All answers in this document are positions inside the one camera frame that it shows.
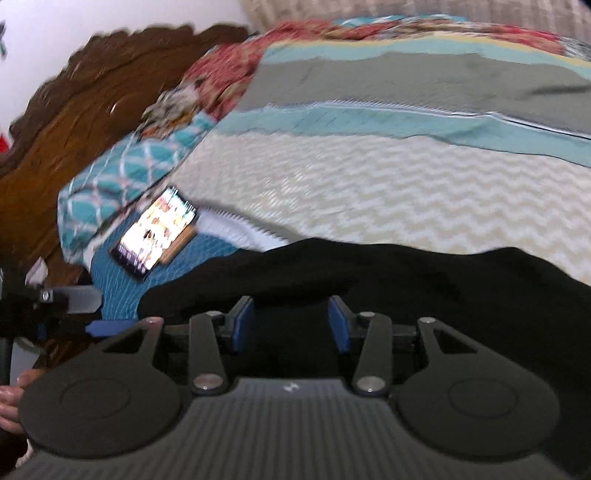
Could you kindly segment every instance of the human hand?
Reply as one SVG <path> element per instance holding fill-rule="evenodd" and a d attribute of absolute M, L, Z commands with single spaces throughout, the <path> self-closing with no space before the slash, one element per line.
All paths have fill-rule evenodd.
<path fill-rule="evenodd" d="M 17 378 L 17 387 L 0 387 L 0 429 L 16 435 L 24 434 L 18 422 L 18 404 L 24 389 L 45 373 L 42 369 L 25 370 Z"/>

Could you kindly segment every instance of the black fabric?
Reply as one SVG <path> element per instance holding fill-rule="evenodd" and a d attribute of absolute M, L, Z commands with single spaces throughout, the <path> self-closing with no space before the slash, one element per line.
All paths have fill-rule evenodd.
<path fill-rule="evenodd" d="M 266 253 L 238 251 L 154 287 L 138 316 L 186 321 L 255 300 L 242 375 L 339 375 L 326 320 L 329 296 L 414 325 L 431 316 L 507 356 L 558 392 L 563 420 L 548 451 L 570 471 L 588 461 L 591 432 L 591 288 L 516 248 L 447 255 L 398 245 L 309 239 Z"/>

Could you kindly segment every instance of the wall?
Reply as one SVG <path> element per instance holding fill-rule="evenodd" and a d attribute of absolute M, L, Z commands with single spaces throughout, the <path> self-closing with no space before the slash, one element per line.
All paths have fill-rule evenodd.
<path fill-rule="evenodd" d="M 96 33 L 148 25 L 247 24 L 240 0 L 0 0 L 6 60 L 0 60 L 0 132 L 21 115 L 37 88 Z"/>

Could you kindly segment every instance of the phone screen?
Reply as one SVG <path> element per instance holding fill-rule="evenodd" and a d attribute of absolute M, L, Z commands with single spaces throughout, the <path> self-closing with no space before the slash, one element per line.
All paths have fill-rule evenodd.
<path fill-rule="evenodd" d="M 113 256 L 134 276 L 144 278 L 196 215 L 196 208 L 169 187 L 124 233 Z"/>

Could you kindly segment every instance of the wooden headboard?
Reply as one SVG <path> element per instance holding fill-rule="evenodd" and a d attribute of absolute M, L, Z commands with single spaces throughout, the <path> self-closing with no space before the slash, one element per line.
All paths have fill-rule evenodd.
<path fill-rule="evenodd" d="M 25 269 L 43 257 L 52 284 L 75 282 L 82 270 L 63 261 L 57 237 L 59 190 L 133 131 L 144 109 L 209 48 L 246 37 L 231 25 L 92 37 L 10 127 L 14 144 L 0 154 L 0 252 Z"/>

